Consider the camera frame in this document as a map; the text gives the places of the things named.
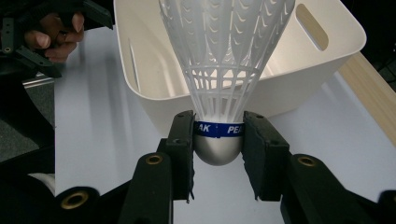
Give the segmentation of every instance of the shuttlecock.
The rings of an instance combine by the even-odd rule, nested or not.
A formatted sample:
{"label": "shuttlecock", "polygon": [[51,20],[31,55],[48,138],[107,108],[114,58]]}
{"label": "shuttlecock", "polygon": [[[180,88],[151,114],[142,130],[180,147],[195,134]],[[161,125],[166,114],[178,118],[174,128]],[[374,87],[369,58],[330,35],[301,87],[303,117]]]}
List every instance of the shuttlecock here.
{"label": "shuttlecock", "polygon": [[242,112],[283,33],[294,0],[160,0],[161,15],[195,106],[194,149],[233,161]]}

